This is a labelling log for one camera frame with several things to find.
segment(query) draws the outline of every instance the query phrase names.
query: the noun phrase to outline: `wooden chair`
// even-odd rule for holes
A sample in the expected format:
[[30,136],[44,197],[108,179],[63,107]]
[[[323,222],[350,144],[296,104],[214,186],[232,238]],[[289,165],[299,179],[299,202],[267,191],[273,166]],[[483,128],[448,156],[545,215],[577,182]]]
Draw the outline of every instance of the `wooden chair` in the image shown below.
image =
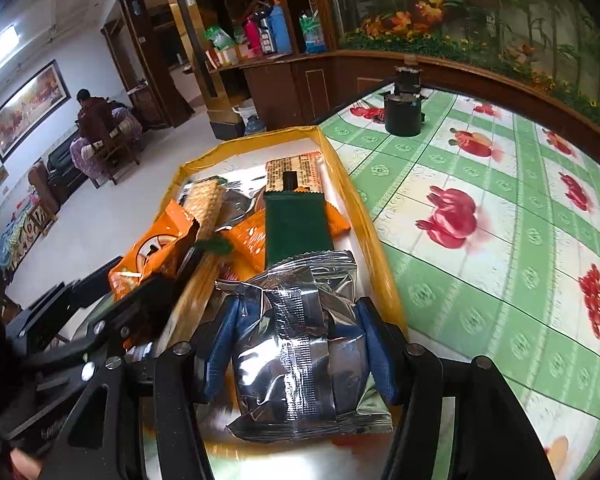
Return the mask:
[[115,129],[110,135],[102,136],[102,145],[93,146],[93,156],[102,166],[104,173],[108,179],[113,182],[114,186],[118,185],[116,173],[129,164],[135,162],[136,166],[140,166],[138,156],[131,144],[125,139],[124,135]]

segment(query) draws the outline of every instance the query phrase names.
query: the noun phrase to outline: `silver foil snack bag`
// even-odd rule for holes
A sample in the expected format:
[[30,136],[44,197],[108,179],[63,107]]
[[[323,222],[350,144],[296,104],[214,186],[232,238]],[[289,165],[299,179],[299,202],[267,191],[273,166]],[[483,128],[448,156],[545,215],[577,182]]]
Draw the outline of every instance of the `silver foil snack bag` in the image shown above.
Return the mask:
[[356,264],[348,251],[296,256],[237,295],[232,363],[242,415],[228,427],[254,442],[392,430],[369,373],[354,313]]

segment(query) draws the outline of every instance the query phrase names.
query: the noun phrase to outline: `screw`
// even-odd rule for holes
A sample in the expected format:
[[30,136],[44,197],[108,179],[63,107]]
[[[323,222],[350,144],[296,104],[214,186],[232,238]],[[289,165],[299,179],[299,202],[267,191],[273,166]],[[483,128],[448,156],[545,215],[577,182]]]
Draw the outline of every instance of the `screw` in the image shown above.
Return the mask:
[[106,324],[107,323],[105,323],[104,321],[97,322],[96,326],[93,327],[93,331],[95,332],[95,334],[98,335],[100,332],[102,332]]
[[409,355],[413,356],[421,356],[424,354],[424,346],[419,345],[418,343],[410,343],[407,345],[407,352]]
[[493,365],[493,361],[484,355],[480,355],[475,359],[475,363],[483,370],[488,370]]
[[186,341],[180,341],[173,345],[173,353],[176,355],[186,355],[191,352],[191,345]]
[[105,366],[109,370],[115,370],[121,364],[122,364],[122,359],[120,357],[118,357],[117,355],[114,355],[113,357],[110,357],[109,359],[107,359],[107,362],[105,363]]
[[93,377],[94,372],[96,371],[96,364],[93,361],[89,361],[82,367],[82,377],[83,381],[88,381]]

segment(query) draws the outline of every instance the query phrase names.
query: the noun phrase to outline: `brown jacket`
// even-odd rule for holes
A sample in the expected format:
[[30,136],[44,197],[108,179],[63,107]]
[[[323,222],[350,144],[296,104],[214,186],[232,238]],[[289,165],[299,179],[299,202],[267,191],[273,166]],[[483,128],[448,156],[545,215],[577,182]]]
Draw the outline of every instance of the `brown jacket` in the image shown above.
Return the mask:
[[85,101],[78,112],[78,127],[80,136],[91,144],[98,140],[108,144],[111,140],[110,133],[116,127],[109,103],[102,97],[91,97]]

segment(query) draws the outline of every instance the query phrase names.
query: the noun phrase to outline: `red thermos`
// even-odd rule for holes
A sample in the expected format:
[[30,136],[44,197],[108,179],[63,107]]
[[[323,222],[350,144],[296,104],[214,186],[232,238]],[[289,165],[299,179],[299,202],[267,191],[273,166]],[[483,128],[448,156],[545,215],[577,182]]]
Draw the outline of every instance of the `red thermos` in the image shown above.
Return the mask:
[[247,35],[249,46],[254,51],[256,56],[262,56],[262,48],[260,47],[260,33],[258,32],[258,26],[254,23],[252,16],[249,16],[244,24],[244,33]]

